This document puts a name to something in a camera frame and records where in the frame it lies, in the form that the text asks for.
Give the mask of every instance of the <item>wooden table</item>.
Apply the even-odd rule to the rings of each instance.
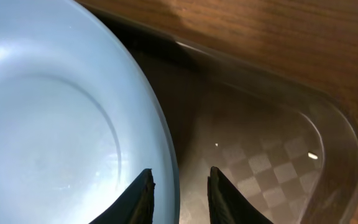
[[[329,93],[358,121],[356,0],[80,0]],[[358,223],[358,209],[352,220]]]

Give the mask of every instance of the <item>plate center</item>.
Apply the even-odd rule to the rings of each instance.
[[[62,80],[0,84],[0,223],[89,223],[108,208],[121,166],[109,124]]]

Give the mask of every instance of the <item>light blue plate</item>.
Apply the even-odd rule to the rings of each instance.
[[[160,105],[118,39],[73,1],[0,1],[0,223],[89,223],[145,168],[178,223]]]

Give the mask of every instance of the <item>checkered pattern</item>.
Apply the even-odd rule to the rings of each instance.
[[[321,168],[321,147],[316,133],[310,129],[292,134],[273,131],[253,136],[245,133],[239,140],[231,136],[232,132],[227,133],[226,138],[217,138],[224,141],[200,146],[198,162],[204,164],[203,173],[207,173],[211,166],[219,167],[241,194],[269,220],[278,224],[297,223]],[[309,158],[309,152],[319,159]],[[197,174],[193,177],[199,180],[205,178]],[[189,190],[188,183],[181,182],[181,187],[184,187],[182,193],[192,192],[193,195],[182,197],[184,203],[180,223],[209,223],[205,186],[206,182],[202,182]],[[204,202],[197,202],[195,198],[203,198]]]
[[[308,148],[304,138],[300,135],[281,142],[271,135],[260,138],[259,152],[248,154],[247,149],[237,147],[230,153],[241,157],[223,156],[228,164],[223,173],[274,223],[296,223],[318,179],[321,161],[308,157],[313,149]]]

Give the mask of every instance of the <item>checkered surface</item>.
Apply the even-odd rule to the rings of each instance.
[[[136,57],[161,104],[177,154],[180,223],[210,223],[211,166],[274,223],[297,223],[321,167],[313,125],[298,113],[198,80],[181,68],[158,63],[156,70],[146,59]],[[308,152],[319,159],[310,159]]]
[[[204,100],[180,164],[180,223],[209,223],[206,177],[211,166],[220,168],[274,223],[298,223],[321,167],[312,125],[300,114],[253,98],[215,93]]]

